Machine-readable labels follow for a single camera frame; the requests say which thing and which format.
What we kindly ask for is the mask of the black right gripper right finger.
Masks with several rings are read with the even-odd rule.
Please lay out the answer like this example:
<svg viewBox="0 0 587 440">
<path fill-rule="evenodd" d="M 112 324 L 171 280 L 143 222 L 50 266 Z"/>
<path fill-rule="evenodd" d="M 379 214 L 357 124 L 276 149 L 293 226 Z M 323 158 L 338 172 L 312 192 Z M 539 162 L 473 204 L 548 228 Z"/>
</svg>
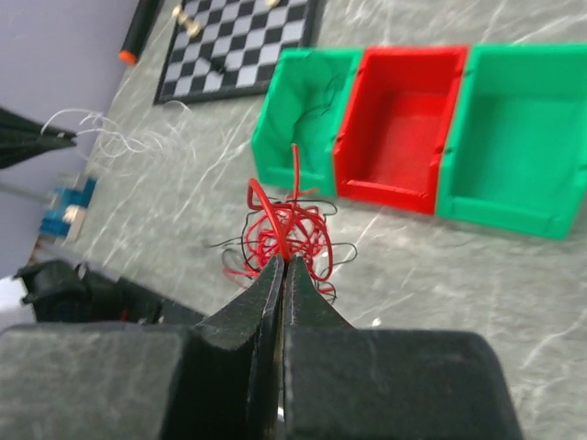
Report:
<svg viewBox="0 0 587 440">
<path fill-rule="evenodd" d="M 357 437 L 358 332 L 317 291 L 300 257 L 284 291 L 283 391 L 288 439 Z"/>
</svg>

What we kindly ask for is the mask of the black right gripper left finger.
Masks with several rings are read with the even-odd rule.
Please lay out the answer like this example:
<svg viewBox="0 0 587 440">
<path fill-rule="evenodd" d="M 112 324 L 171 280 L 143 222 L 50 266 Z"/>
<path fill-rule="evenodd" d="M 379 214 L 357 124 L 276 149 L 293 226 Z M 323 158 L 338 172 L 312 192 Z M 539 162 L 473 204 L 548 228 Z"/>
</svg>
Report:
<svg viewBox="0 0 587 440">
<path fill-rule="evenodd" d="M 198 439 L 273 439 L 280 389 L 284 261 L 197 326 Z"/>
</svg>

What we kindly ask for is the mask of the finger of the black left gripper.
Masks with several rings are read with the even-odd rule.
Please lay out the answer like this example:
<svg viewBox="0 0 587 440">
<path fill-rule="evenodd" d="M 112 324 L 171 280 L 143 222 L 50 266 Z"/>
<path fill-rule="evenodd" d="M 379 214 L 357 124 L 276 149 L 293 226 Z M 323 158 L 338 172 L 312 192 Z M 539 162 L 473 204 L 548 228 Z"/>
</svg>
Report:
<svg viewBox="0 0 587 440">
<path fill-rule="evenodd" d="M 42 154 L 76 146 L 77 134 L 46 126 L 1 108 L 1 169 L 5 170 Z"/>
</svg>

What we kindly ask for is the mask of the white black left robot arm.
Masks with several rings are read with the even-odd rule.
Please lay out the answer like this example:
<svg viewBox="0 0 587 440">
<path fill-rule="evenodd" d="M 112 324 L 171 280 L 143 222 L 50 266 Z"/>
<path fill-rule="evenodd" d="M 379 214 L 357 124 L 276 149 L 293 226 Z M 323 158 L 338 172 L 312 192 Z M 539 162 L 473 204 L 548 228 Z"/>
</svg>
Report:
<svg viewBox="0 0 587 440">
<path fill-rule="evenodd" d="M 1 168 L 6 170 L 37 156 L 73 148 L 76 133 L 43 125 L 10 110 L 1 111 Z M 80 174 L 50 193 L 33 192 L 2 182 L 2 193 L 45 205 L 40 233 L 51 239 L 79 235 L 97 179 Z M 139 325 L 197 325 L 204 315 L 124 277 L 110 278 L 81 260 L 53 258 L 32 262 L 3 282 L 20 294 L 1 298 L 1 322 L 6 325 L 25 313 L 38 323 L 129 322 Z"/>
</svg>

